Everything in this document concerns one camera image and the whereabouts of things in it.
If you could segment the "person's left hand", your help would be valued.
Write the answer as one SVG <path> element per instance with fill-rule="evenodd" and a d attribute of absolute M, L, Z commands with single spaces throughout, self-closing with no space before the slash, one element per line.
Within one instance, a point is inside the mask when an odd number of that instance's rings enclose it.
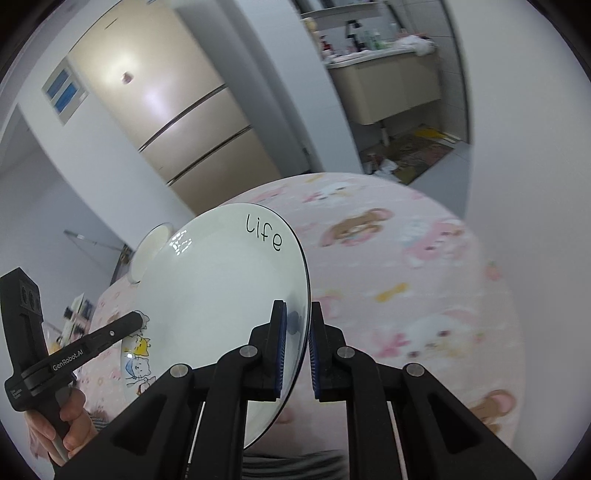
<path fill-rule="evenodd" d="M 85 395 L 80 390 L 73 388 L 60 410 L 61 420 L 69 425 L 68 433 L 63 436 L 63 446 L 69 458 L 75 456 L 97 435 L 95 426 L 84 409 L 85 400 Z M 47 451 L 52 461 L 63 466 L 64 458 L 55 448 L 57 433 L 50 422 L 36 410 L 26 411 L 24 418 L 29 429 Z"/>

